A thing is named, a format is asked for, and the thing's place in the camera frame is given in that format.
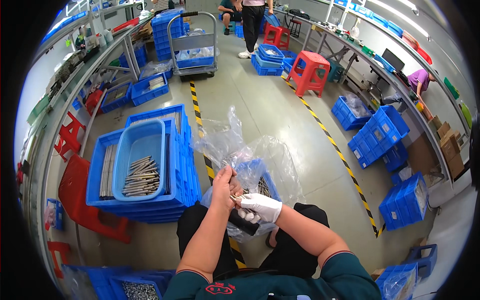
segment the black pants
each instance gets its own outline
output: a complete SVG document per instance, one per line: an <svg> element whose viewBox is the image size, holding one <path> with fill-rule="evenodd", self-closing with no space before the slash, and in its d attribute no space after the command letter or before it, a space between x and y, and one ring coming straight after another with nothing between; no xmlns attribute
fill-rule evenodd
<svg viewBox="0 0 480 300"><path fill-rule="evenodd" d="M294 209L302 215L329 227L325 211L312 204L296 203ZM193 237L204 219L207 208L199 202L185 209L178 220L177 236L179 237L180 257L183 256L188 242ZM310 278L315 273L317 257L306 252L298 243L282 229L275 236L277 241L273 249L260 266L262 270L276 270L279 275L290 275L300 278ZM213 278L229 272L234 274L238 267L230 249L227 231L223 236L220 258L213 273Z"/></svg>
<svg viewBox="0 0 480 300"><path fill-rule="evenodd" d="M243 36L247 50L251 53L260 34L260 23L264 17L265 5L262 6L243 6Z"/></svg>

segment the yellow and black floor tape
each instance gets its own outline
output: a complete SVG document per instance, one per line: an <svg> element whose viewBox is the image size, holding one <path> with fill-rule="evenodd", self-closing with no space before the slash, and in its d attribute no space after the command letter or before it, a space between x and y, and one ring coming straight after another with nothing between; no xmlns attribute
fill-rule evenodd
<svg viewBox="0 0 480 300"><path fill-rule="evenodd" d="M282 78L284 79L284 81L288 84L288 86L293 90L293 92L295 93L295 88L292 86L292 84L290 82L287 81L286 77L282 75ZM363 206L365 206L365 209L367 210L367 214L368 214L368 217L370 218L370 223L372 224L372 227L373 227L373 232L375 233L375 237L379 237L380 234L383 232L383 230L385 229L385 224L380 228L380 230L377 229L377 226L375 225L375 220L373 219L373 216L372 216L372 212L370 211L370 208L368 206L368 203L367 203L367 200L365 199L365 196L363 195L363 192L359 186L359 183L357 182L357 180L355 179L355 176L353 175L352 173L352 170L350 169L350 167L348 166L348 163L347 161L345 160L345 158L343 157L343 154L342 152L340 151L340 149L338 148L338 146L336 145L335 141L333 140L332 136L328 133L327 129L325 128L325 126L322 124L322 122L320 121L320 119L317 117L317 115L313 112L312 108L310 108L310 106L308 105L308 103L303 99L303 97L300 97L299 96L299 99L302 101L302 103L305 105L305 107L308 109L308 111L312 114L313 118L315 119L315 121L317 121L318 125L322 128L322 130L324 131L325 135L327 136L328 140L330 140L330 142L332 143L332 146L333 148L335 148L338 156L340 157L340 159L342 160L343 164L345 165L345 168L347 169L348 173L350 174L350 177L352 178L352 181L353 183L355 184L355 188L357 188L357 191L360 195L360 198L362 199L363 201Z"/></svg>
<svg viewBox="0 0 480 300"><path fill-rule="evenodd" d="M199 128L203 128L202 116L200 114L200 107L198 106L197 100L197 92L195 91L195 83L193 82L193 80L190 81L190 91L192 92L193 109L195 110L195 120L197 122L197 126ZM200 137L201 135L203 135L202 131L199 131L198 133ZM205 167L207 168L208 178L210 179L210 184L213 184L213 178L215 178L215 173L213 172L212 161L205 155L204 161ZM243 256L241 255L237 241L232 239L231 237L228 237L228 240L230 241L230 248L233 252L233 256L235 257L235 262L237 263L237 266L239 268L246 268L247 266L245 265L245 261L243 259Z"/></svg>

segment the shoe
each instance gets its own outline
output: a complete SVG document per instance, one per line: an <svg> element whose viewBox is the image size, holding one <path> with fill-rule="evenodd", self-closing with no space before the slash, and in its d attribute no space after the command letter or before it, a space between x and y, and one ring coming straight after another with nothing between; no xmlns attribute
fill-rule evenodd
<svg viewBox="0 0 480 300"><path fill-rule="evenodd" d="M239 58L241 59L250 59L252 58L252 54L250 52L248 52L248 50L245 50L245 52L240 52L239 53Z"/></svg>

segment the gray floor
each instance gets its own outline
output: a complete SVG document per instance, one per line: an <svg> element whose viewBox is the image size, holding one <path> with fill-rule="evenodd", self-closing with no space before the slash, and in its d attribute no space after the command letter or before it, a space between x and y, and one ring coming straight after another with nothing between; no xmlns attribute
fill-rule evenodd
<svg viewBox="0 0 480 300"><path fill-rule="evenodd" d="M211 24L192 20L191 28L209 31ZM433 213L427 211L425 220L395 231L385 231L375 238L372 225L353 181L331 145L327 136L310 112L281 77L258 76L249 60L240 60L237 54L245 50L244 41L235 35L218 34L218 71L213 78L195 82L198 103L203 119L226 120L227 109L234 105L242 121L243 138L251 142L263 135L284 142L293 158L307 203L325 210L332 230L338 233L359 257L368 272L405 259L408 249L418 238L426 237L432 228ZM293 41L290 49L298 51ZM85 158L91 156L96 138L124 127L131 114L183 103L192 129L196 128L189 83L178 77L169 80L170 92L138 107L133 105L116 109L96 117L86 146ZM345 132L331 108L343 87L327 84L323 97L307 92L305 101L329 131L356 177L370 206L377 227L384 223L378 205L392 187L390 174L383 162L377 161L362 170L347 146L356 131ZM195 153L202 191L210 182L200 153ZM148 225L131 222L132 242L122 244L99 236L98 242L89 242L89 234L82 233L87 262L105 265L130 264L134 268L176 268L180 261L176 223ZM96 248L100 258L89 258ZM256 267L268 255L264 236L240 245L247 266Z"/></svg>

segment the label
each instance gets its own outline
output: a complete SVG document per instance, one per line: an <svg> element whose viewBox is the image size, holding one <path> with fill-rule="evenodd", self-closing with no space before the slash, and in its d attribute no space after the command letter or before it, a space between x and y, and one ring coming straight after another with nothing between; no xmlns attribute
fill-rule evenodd
<svg viewBox="0 0 480 300"><path fill-rule="evenodd" d="M390 130L390 127L388 127L387 123L383 124L382 128L385 130L385 132L388 132Z"/></svg>

